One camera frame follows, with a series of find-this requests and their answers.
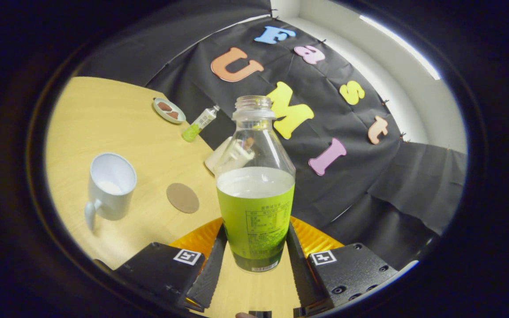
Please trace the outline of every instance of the bottle cap opening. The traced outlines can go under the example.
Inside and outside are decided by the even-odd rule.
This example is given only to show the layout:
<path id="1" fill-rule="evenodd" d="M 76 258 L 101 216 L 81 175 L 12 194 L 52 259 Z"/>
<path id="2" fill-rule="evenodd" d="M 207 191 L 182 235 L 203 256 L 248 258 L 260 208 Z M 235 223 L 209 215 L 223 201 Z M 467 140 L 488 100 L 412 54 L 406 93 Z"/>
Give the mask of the bottle cap opening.
<path id="1" fill-rule="evenodd" d="M 242 121 L 249 118 L 276 119 L 272 107 L 272 100 L 267 96 L 248 95 L 237 98 L 235 112 L 232 119 Z"/>

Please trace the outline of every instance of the bottle label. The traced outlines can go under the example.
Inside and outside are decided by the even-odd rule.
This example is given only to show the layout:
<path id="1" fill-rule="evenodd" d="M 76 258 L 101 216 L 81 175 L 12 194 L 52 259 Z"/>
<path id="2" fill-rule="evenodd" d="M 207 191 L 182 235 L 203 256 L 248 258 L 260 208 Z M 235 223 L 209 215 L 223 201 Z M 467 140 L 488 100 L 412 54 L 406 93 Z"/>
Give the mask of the bottle label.
<path id="1" fill-rule="evenodd" d="M 217 189 L 231 250 L 244 258 L 269 258 L 284 246 L 294 185 L 280 195 L 260 199 L 233 197 Z"/>

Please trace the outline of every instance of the small plate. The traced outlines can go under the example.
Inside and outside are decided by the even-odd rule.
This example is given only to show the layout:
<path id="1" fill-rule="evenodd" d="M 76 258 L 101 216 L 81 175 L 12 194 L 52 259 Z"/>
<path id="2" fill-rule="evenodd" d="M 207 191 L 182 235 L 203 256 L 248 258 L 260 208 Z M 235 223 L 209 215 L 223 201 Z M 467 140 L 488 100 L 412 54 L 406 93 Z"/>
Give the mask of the small plate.
<path id="1" fill-rule="evenodd" d="M 168 99 L 163 98 L 154 98 L 153 99 L 153 107 L 156 112 L 161 115 L 164 119 L 167 121 L 170 121 L 171 123 L 175 124 L 181 124 L 184 121 L 186 121 L 186 115 L 184 115 L 184 112 L 178 108 L 178 106 L 174 105 L 173 102 L 168 101 Z M 178 116 L 172 117 L 172 112 L 178 113 Z"/>

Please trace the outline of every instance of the cork coaster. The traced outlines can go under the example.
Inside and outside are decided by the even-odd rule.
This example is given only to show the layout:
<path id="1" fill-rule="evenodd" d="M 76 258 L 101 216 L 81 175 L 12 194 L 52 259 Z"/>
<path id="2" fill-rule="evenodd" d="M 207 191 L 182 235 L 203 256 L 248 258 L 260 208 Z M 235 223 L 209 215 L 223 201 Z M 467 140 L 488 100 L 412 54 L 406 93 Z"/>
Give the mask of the cork coaster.
<path id="1" fill-rule="evenodd" d="M 168 201 L 184 213 L 194 213 L 200 208 L 200 201 L 194 190 L 182 183 L 172 183 L 166 189 Z"/>

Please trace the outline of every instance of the plastic bottle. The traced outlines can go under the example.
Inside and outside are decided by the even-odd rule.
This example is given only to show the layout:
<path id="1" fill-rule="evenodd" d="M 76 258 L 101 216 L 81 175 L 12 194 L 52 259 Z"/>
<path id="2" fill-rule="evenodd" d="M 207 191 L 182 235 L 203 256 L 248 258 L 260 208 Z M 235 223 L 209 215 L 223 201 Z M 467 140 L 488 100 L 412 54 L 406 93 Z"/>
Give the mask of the plastic bottle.
<path id="1" fill-rule="evenodd" d="M 236 264 L 251 272 L 280 262 L 295 185 L 296 169 L 272 129 L 271 105 L 266 96 L 237 98 L 237 129 L 214 167 L 228 243 Z M 245 163 L 236 145 L 252 149 L 253 158 Z"/>
<path id="2" fill-rule="evenodd" d="M 196 120 L 182 133 L 182 138 L 188 143 L 191 143 L 198 134 L 217 117 L 217 111 L 220 110 L 220 107 L 215 105 L 212 108 L 205 109 L 200 117 L 196 118 Z"/>

